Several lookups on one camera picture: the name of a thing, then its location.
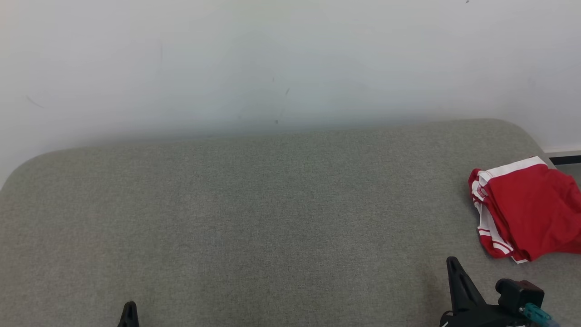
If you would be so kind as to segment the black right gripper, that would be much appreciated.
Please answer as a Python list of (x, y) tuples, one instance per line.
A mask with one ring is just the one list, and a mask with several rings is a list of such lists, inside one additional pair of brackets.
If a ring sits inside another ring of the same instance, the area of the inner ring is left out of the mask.
[(487, 305), (456, 257), (448, 257), (446, 265), (452, 310), (441, 316), (438, 327), (531, 327), (522, 314)]

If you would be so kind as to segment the black and white baseboard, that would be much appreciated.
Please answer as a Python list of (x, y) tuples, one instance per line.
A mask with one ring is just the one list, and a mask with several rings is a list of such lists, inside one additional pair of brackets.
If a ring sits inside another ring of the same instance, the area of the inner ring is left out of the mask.
[(550, 148), (543, 151), (555, 166), (581, 164), (581, 145), (572, 148)]

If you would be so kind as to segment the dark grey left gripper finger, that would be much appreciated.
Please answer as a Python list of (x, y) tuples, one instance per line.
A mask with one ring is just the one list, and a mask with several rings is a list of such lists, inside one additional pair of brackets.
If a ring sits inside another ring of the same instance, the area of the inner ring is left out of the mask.
[(140, 327), (135, 302), (125, 303), (118, 327)]

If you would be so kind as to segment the red shorts with white stripe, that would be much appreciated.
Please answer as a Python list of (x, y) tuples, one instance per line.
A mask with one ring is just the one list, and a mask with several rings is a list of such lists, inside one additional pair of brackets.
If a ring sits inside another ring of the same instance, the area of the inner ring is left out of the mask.
[(531, 261), (550, 253), (581, 255), (581, 190), (539, 157), (486, 170), (512, 244)]

